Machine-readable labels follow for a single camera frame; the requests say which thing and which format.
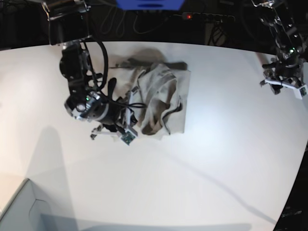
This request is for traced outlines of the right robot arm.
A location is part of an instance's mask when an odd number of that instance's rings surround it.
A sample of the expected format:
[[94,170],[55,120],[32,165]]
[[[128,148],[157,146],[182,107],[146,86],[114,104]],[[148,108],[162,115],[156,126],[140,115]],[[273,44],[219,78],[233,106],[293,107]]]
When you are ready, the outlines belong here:
[[96,73],[86,39],[91,38],[89,25],[90,6],[85,0],[43,0],[42,8],[49,22],[49,42],[62,45],[59,68],[67,80],[69,97],[64,103],[68,114],[80,121],[96,121],[98,127],[91,139],[98,135],[117,135],[126,145],[137,138],[133,128],[137,123],[132,103],[136,88],[127,91],[124,98],[113,100],[116,78],[108,79],[108,54],[102,42],[97,41],[103,53],[103,72]]

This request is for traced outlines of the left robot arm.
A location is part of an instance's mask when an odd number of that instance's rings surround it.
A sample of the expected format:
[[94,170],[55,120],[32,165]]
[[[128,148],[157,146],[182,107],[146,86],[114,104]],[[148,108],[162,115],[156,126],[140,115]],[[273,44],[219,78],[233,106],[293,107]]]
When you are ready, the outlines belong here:
[[308,95],[304,82],[304,63],[308,61],[308,39],[295,24],[285,0],[251,0],[261,23],[269,28],[276,56],[263,64],[264,79],[260,86],[269,85],[277,95],[282,88],[291,89],[297,99]]

